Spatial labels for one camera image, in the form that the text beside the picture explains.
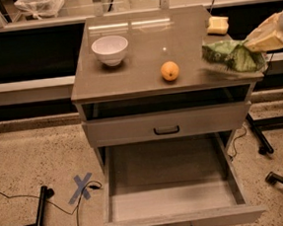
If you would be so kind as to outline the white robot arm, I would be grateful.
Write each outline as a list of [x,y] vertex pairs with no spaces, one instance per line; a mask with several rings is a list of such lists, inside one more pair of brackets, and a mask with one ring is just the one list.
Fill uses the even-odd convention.
[[245,46],[251,52],[283,48],[283,11],[264,20],[247,37]]

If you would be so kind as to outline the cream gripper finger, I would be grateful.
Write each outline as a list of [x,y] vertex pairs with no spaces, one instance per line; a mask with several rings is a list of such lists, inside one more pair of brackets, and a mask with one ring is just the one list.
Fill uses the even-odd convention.
[[245,46],[251,52],[272,51],[283,48],[283,32],[273,30],[271,33],[263,32],[262,35],[248,38]]
[[280,13],[274,13],[266,20],[264,20],[259,26],[257,26],[246,37],[247,40],[262,37],[263,35],[271,34],[274,30],[277,30],[278,20],[280,19]]

